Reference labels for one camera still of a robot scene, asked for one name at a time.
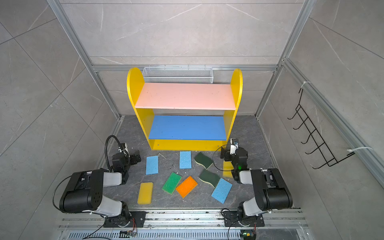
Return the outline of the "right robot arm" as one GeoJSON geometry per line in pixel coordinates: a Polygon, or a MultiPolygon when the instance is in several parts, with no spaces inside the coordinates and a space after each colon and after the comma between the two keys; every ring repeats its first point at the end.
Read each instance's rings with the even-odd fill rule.
{"type": "Polygon", "coordinates": [[[243,185],[253,186],[254,197],[237,208],[237,222],[242,226],[253,223],[262,214],[293,206],[292,195],[277,168],[252,170],[248,168],[248,152],[232,145],[229,150],[220,147],[221,158],[230,162],[233,179],[243,185]]]}

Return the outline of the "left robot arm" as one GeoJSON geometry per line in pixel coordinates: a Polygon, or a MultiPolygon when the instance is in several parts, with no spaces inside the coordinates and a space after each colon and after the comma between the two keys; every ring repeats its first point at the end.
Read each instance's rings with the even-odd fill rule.
{"type": "Polygon", "coordinates": [[[69,182],[56,209],[66,214],[89,213],[105,219],[105,228],[143,227],[145,212],[131,212],[123,201],[104,196],[106,187],[124,185],[128,181],[130,166],[141,162],[139,151],[129,154],[124,151],[113,155],[112,171],[98,169],[76,172],[68,177],[69,182]]]}

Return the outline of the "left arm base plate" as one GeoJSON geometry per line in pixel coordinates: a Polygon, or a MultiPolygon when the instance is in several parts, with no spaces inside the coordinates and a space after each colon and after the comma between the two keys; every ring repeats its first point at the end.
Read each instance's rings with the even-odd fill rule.
{"type": "Polygon", "coordinates": [[[136,211],[128,214],[122,213],[119,216],[107,218],[104,228],[133,228],[134,226],[142,228],[145,223],[147,212],[136,211]]]}

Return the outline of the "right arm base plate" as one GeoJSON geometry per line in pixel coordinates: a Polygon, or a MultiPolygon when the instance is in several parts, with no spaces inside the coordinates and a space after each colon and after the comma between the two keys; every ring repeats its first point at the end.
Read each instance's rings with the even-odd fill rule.
{"type": "Polygon", "coordinates": [[[265,222],[262,216],[240,218],[237,211],[224,209],[221,211],[226,227],[264,227],[265,222]]]}

